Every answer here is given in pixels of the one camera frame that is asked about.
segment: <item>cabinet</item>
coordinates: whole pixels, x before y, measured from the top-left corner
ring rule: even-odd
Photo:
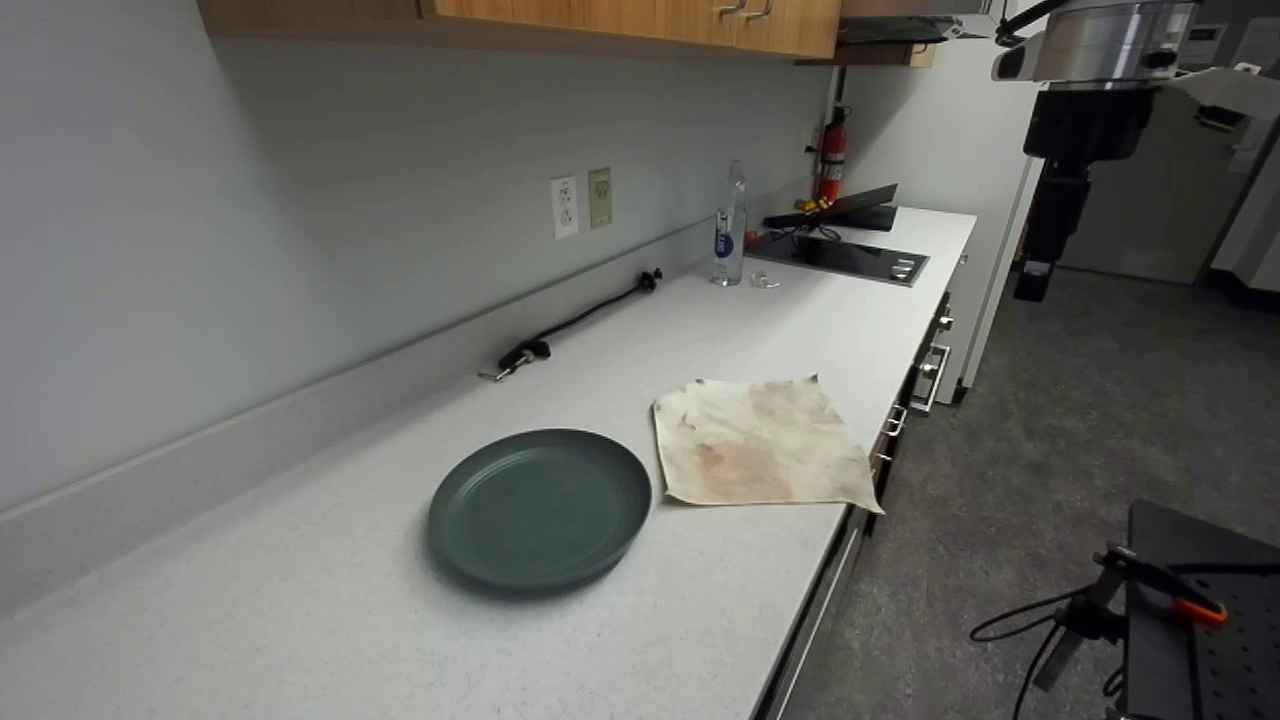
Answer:
[[[432,27],[579,32],[829,59],[840,0],[200,0],[213,38],[432,39]]]
[[[887,414],[887,422],[874,436],[870,463],[874,463],[879,506],[883,506],[883,491],[887,491],[887,479],[894,467],[894,453],[904,444],[913,414],[929,418],[934,410],[934,394],[940,394],[940,379],[944,379],[947,356],[952,356],[952,346],[944,339],[947,327],[952,327],[952,296],[944,296],[934,305],[931,325],[916,348],[916,364],[913,364],[904,389],[894,394],[894,410]]]

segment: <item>dark ceramic plate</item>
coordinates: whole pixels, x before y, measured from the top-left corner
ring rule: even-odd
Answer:
[[[651,506],[642,463],[609,436],[522,431],[455,463],[434,487],[428,543],[482,589],[561,592],[603,575]]]

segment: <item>wall outlet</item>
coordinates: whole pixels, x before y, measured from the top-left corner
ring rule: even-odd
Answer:
[[[586,225],[593,230],[611,225],[611,171],[609,170],[586,171]]]
[[[554,175],[553,180],[553,225],[554,225],[554,239],[567,239],[567,235],[583,232],[579,202],[574,202],[574,175]]]

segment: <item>bottle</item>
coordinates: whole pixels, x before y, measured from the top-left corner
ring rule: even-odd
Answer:
[[[740,284],[744,279],[744,191],[748,175],[740,163],[727,163],[727,206],[714,212],[714,246],[711,246],[711,284]]]

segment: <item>cabinet handle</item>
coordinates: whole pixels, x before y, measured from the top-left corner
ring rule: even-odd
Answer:
[[[714,20],[734,17],[734,13],[744,13],[744,8],[748,8],[748,0],[714,6]]]
[[[920,414],[920,418],[929,418],[929,414],[931,414],[931,404],[934,404],[934,398],[940,398],[940,389],[944,389],[944,377],[947,377],[952,348],[947,348],[947,346],[940,346],[934,352],[940,352],[940,360],[934,360],[934,377],[931,377],[929,400],[923,400],[923,404],[920,404],[920,400],[913,400],[913,414]]]
[[[771,0],[764,0],[755,13],[744,13],[744,23],[766,20],[771,17]]]
[[[883,425],[883,436],[904,436],[906,418],[913,418],[913,414],[906,414],[904,404],[894,404],[892,418],[887,418],[887,425]]]

